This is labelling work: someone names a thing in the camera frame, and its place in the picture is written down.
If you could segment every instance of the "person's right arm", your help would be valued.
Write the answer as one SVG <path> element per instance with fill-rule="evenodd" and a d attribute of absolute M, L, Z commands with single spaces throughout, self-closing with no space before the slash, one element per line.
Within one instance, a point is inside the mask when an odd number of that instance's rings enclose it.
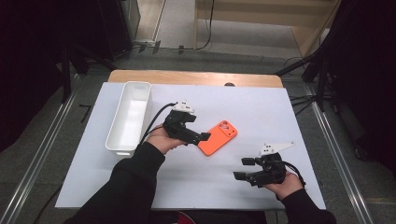
<path fill-rule="evenodd" d="M 297 175 L 286 173 L 282 184 L 265 185 L 285 205 L 289 224 L 334 224 L 334 215 L 320 210 L 306 193 Z"/>

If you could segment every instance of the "rectangular white container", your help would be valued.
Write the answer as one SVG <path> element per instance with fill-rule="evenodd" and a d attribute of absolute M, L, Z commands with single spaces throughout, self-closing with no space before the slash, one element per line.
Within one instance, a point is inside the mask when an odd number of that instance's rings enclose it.
<path fill-rule="evenodd" d="M 118 159 L 130 158 L 149 126 L 151 85 L 148 82 L 126 82 L 119 106 L 106 140 L 106 148 Z"/>

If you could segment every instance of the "white table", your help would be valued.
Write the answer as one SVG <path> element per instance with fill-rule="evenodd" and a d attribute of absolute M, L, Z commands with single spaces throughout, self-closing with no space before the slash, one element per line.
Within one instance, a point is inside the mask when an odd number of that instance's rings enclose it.
<path fill-rule="evenodd" d="M 109 179 L 117 159 L 105 142 L 122 86 L 104 83 L 55 207 L 80 208 Z M 290 141 L 296 146 L 280 152 L 283 161 L 297 166 L 308 194 L 325 208 L 285 89 L 153 84 L 151 117 L 162 106 L 180 100 L 195 108 L 197 119 L 187 123 L 188 128 L 206 132 L 227 119 L 238 135 L 210 157 L 194 145 L 170 151 L 158 173 L 153 209 L 283 209 L 272 192 L 234 180 L 233 171 L 259 171 L 260 166 L 243 166 L 241 158 L 257 157 L 264 143 Z M 156 124 L 168 114 L 169 109 L 163 111 Z"/>

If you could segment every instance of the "black sweater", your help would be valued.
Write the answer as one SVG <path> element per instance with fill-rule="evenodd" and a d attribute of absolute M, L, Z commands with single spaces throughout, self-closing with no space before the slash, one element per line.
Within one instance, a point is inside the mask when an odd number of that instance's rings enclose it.
<path fill-rule="evenodd" d="M 148 223 L 157 172 L 164 161 L 155 146 L 144 143 L 131 159 L 116 164 L 108 182 L 65 223 Z M 319 210 L 303 189 L 281 202 L 290 224 L 335 223 L 332 213 Z"/>

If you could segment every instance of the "orange smartphone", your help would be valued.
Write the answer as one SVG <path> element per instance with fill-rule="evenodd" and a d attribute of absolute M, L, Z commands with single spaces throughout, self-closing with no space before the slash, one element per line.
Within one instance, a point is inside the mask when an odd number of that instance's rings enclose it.
<path fill-rule="evenodd" d="M 200 148 L 206 156 L 211 156 L 238 134 L 235 127 L 227 120 L 222 120 L 208 132 L 211 133 L 209 139 L 207 141 L 201 141 L 198 144 L 198 148 Z"/>

